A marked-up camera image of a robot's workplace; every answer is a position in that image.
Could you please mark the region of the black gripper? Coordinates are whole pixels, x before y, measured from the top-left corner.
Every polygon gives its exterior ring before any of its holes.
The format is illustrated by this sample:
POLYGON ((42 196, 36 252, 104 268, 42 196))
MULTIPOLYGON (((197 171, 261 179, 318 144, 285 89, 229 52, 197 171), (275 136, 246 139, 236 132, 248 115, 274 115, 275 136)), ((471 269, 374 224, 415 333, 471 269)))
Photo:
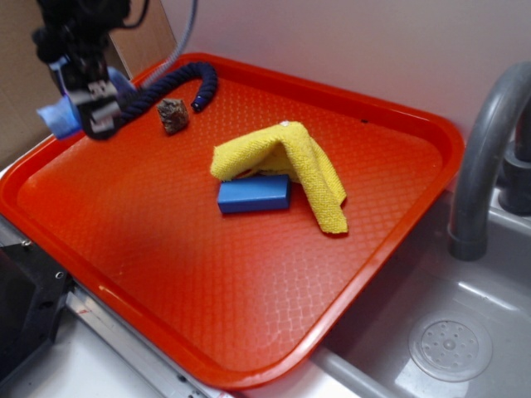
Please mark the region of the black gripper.
POLYGON ((113 137, 120 127, 121 108, 103 46, 68 40, 59 60, 49 66, 61 93, 52 112, 50 130, 55 138, 79 131, 93 140, 113 137))

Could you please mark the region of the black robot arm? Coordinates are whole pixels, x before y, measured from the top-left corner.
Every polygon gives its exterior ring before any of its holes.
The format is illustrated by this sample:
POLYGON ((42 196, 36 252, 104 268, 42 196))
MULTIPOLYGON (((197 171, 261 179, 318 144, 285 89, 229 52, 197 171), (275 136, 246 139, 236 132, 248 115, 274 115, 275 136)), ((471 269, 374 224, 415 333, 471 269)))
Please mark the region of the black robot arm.
POLYGON ((51 72, 61 98, 38 116, 58 139, 81 131, 106 140, 120 129, 122 113, 136 89, 107 65, 105 51, 113 30, 139 27, 149 9, 145 1, 135 22, 127 23, 130 1, 40 1, 43 27, 32 33, 38 59, 51 72))

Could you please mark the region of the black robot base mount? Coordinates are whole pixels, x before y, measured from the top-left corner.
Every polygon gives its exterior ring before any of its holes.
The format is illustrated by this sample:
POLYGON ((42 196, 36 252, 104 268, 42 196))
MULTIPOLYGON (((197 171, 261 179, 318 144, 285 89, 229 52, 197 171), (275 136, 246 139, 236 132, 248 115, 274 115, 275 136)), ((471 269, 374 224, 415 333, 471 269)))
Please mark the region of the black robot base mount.
POLYGON ((1 384, 56 339, 67 271, 37 245, 1 248, 1 384))

